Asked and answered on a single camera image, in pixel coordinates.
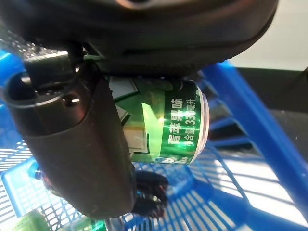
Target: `green beverage can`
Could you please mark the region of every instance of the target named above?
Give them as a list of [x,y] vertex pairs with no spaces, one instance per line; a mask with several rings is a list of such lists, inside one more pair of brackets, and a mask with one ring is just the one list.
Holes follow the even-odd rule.
[[94,220],[88,217],[82,217],[75,220],[71,224],[67,224],[59,231],[107,231],[105,222],[103,220]]
[[204,149],[209,108],[193,81],[110,77],[132,161],[189,164]]

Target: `blue shopping basket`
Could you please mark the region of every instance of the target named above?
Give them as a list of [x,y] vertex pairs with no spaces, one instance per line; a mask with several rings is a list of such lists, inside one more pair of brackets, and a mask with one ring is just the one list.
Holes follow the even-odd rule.
[[[188,166],[134,163],[169,179],[160,219],[122,217],[128,231],[307,230],[307,164],[234,67],[207,67],[196,81],[210,106],[206,148]],[[0,120],[10,118],[5,107]],[[12,125],[1,124],[7,132]],[[38,209],[57,230],[82,215],[27,169],[35,161],[20,137],[0,149],[0,223]]]

